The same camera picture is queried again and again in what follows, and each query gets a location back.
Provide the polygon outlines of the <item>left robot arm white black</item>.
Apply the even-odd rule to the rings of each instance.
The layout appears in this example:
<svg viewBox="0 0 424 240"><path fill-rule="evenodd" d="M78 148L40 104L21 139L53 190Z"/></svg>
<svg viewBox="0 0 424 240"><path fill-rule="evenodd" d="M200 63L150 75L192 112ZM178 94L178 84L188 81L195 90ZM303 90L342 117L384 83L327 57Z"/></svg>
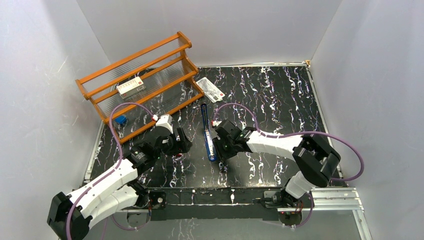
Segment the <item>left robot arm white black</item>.
<svg viewBox="0 0 424 240"><path fill-rule="evenodd" d="M116 162L97 178L68 194L57 193L51 201L47 225L61 240L82 240L98 222L129 207L151 210L157 204L139 181L162 156L190 151L193 143L180 127L155 127L143 139L124 150Z"/></svg>

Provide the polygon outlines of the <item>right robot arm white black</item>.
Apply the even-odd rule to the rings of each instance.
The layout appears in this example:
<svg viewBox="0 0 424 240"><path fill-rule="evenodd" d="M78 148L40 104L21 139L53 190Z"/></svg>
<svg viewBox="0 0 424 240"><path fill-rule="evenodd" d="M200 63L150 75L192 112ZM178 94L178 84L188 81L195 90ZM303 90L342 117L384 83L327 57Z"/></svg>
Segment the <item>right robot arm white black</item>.
<svg viewBox="0 0 424 240"><path fill-rule="evenodd" d="M281 138L267 137L254 127L238 128L229 120L213 121L217 136L212 140L220 160L238 153L266 153L293 160L299 171L282 190L266 190L257 200L266 208L295 207L309 191L326 188L337 165L339 153L319 134L307 133Z"/></svg>

